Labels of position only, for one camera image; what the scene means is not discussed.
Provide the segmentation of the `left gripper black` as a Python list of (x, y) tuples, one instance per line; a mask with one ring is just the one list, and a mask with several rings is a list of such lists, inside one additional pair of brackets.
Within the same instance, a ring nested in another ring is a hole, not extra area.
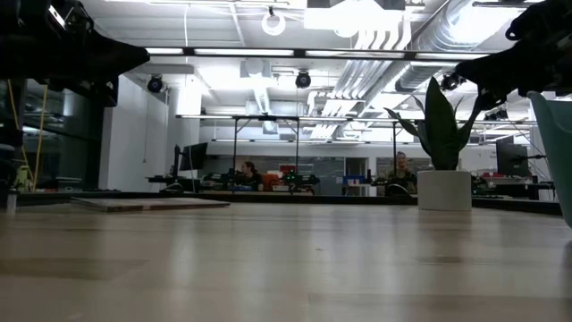
[(150, 53), (95, 31), (75, 0), (1, 0), (1, 77), (88, 81), (88, 98), (118, 102), (119, 76), (147, 63)]

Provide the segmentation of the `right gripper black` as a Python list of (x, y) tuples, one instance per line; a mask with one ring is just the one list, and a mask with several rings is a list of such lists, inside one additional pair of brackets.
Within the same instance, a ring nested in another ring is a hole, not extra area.
[(517, 89), (571, 92), (571, 0), (530, 4), (509, 25), (509, 49), (459, 63), (455, 73), (478, 87), (477, 107), (491, 110)]

